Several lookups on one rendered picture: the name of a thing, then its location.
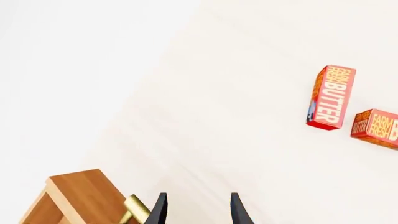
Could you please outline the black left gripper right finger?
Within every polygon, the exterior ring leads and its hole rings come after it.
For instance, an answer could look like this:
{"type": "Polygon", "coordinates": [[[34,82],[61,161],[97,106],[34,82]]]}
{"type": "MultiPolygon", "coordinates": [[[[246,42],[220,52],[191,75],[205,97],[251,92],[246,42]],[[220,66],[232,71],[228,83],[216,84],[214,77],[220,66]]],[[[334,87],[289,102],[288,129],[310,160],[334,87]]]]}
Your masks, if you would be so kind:
{"type": "Polygon", "coordinates": [[[233,224],[254,224],[237,192],[231,194],[230,210],[233,224]]]}

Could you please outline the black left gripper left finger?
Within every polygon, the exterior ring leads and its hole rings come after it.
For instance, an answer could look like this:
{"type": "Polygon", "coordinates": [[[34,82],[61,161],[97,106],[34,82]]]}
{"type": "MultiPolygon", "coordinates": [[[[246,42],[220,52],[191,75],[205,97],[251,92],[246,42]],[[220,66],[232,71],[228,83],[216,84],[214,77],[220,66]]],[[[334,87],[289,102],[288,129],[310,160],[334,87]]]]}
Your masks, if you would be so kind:
{"type": "Polygon", "coordinates": [[[167,218],[167,194],[162,192],[144,224],[165,224],[167,218]]]}

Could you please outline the wooden drawer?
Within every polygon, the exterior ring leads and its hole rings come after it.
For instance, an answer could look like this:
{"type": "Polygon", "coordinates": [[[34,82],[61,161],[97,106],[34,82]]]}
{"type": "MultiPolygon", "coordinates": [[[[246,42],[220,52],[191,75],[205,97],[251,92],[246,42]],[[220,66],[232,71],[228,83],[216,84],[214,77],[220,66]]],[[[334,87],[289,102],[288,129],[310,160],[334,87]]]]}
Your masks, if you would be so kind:
{"type": "Polygon", "coordinates": [[[99,169],[55,175],[19,224],[119,224],[124,201],[99,169]]]}

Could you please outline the red butter box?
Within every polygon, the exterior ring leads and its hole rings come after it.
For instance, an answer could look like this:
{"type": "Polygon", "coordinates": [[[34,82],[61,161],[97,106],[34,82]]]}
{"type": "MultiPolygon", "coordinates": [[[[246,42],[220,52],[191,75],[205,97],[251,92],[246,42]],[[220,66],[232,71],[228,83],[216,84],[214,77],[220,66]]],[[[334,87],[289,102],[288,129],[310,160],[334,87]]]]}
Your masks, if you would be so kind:
{"type": "Polygon", "coordinates": [[[317,75],[308,108],[306,124],[323,130],[342,127],[356,69],[325,66],[317,75]]]}
{"type": "Polygon", "coordinates": [[[375,108],[358,113],[351,128],[351,137],[398,150],[398,114],[375,108]]]}

